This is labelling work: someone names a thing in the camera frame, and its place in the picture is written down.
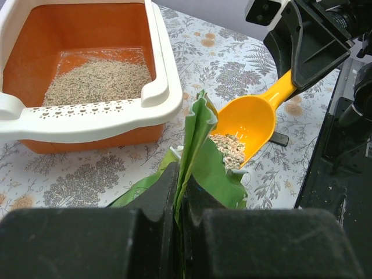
floral pattern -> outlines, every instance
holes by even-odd
[[[221,109],[228,101],[265,92],[277,79],[259,41],[160,7],[183,87],[184,106],[153,144],[99,151],[38,155],[18,142],[0,144],[0,218],[17,208],[97,207],[110,204],[153,173],[170,146],[183,143],[184,117],[196,94],[207,90]],[[335,70],[277,111],[276,131],[286,148],[268,143],[245,166],[247,208],[292,208],[336,83]]]

black metal base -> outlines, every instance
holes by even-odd
[[[326,115],[295,207],[330,211],[344,227],[366,278],[372,278],[372,159],[366,156],[367,143],[358,147],[335,125],[350,103],[339,98],[335,116]]]

scoop handle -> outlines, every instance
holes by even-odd
[[[276,110],[297,88],[292,83],[291,70],[274,83],[261,98],[265,99]]]

floral tablecloth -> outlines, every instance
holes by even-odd
[[[238,96],[261,94],[277,79],[264,45],[245,35],[161,7],[180,75],[184,106],[154,144],[37,155],[18,142],[0,144],[0,218],[30,207],[106,206],[153,173],[170,146],[183,141],[184,116],[201,89],[218,109]],[[266,144],[246,166],[248,208],[292,208],[313,152],[338,72],[277,111],[286,148]]]

tablecloth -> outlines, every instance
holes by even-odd
[[[184,117],[207,90],[221,109],[238,96],[261,94],[277,79],[262,42],[161,7],[183,87],[182,111],[154,144],[90,152],[37,155],[18,142],[0,144],[0,218],[31,207],[106,206],[153,173],[170,146],[183,143]],[[337,79],[335,70],[277,111],[286,148],[268,143],[246,166],[247,208],[292,208]]]

